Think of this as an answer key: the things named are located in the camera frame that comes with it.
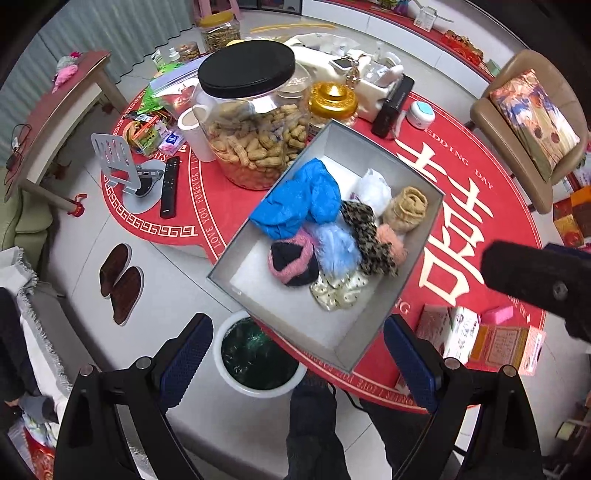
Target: leopard print scrunchie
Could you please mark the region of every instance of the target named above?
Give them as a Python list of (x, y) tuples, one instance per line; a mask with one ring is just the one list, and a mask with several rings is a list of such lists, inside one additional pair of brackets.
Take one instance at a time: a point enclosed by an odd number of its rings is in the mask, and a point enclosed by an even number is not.
[(390, 255), (390, 244), (382, 244), (376, 240), (377, 228), (371, 207), (345, 200), (340, 204), (340, 212), (347, 225), (353, 229), (353, 238), (362, 257), (361, 271), (366, 275), (395, 276), (398, 268)]

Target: brown leather chair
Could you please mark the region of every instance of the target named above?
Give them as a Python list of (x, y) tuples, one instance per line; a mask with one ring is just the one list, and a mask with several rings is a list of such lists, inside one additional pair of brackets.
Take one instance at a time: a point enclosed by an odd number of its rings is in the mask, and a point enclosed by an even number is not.
[[(549, 182), (542, 179), (533, 160), (527, 154), (505, 118), (501, 116), (488, 98), (491, 91), (501, 87), (507, 81), (528, 69), (534, 69), (542, 87), (544, 87), (552, 102), (559, 108), (580, 138), (580, 142), (558, 162)], [(589, 135), (583, 109), (573, 89), (558, 69), (536, 51), (520, 51), (507, 62), (495, 80), (484, 91), (482, 98), (472, 105), (470, 118), (507, 163), (530, 198), (533, 209), (540, 213), (548, 213), (552, 209), (552, 185), (558, 183), (566, 174), (577, 167), (585, 154)]]

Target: black lid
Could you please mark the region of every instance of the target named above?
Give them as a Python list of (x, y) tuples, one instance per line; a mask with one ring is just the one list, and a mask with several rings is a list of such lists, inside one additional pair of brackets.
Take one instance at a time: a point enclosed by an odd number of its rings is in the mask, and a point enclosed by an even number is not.
[(270, 40), (249, 40), (211, 54), (199, 67), (203, 91), (216, 98), (244, 98), (283, 85), (296, 70), (293, 50)]

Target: screw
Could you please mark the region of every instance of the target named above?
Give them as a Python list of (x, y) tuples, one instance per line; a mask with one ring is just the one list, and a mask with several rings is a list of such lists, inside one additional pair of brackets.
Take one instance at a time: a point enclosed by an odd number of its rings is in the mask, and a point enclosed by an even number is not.
[(569, 289), (566, 288), (564, 282), (558, 281), (552, 285), (552, 295), (558, 301), (565, 301), (566, 297), (569, 295)]
[(83, 377), (88, 377), (88, 375), (90, 375), (93, 371), (94, 367), (92, 365), (87, 364), (80, 368), (80, 375), (82, 375)]
[(446, 358), (443, 363), (445, 364), (446, 367), (448, 367), (450, 370), (457, 370), (458, 368), (460, 368), (461, 363), (457, 358), (453, 358), (453, 357), (448, 357)]
[(140, 370), (145, 370), (150, 365), (152, 365), (152, 359), (149, 356), (143, 356), (135, 361), (135, 366)]
[(515, 369), (515, 367), (513, 367), (513, 365), (505, 365), (503, 367), (503, 373), (507, 377), (514, 377), (517, 375), (517, 370)]

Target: brown slipper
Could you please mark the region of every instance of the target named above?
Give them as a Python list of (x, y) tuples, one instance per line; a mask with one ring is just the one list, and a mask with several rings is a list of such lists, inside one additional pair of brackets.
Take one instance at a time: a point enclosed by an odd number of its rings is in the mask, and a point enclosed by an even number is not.
[(108, 299), (113, 286), (119, 280), (131, 259), (131, 248), (127, 244), (119, 244), (105, 260), (99, 270), (100, 294)]
[(125, 325), (144, 288), (144, 273), (138, 267), (129, 267), (111, 291), (113, 320)]

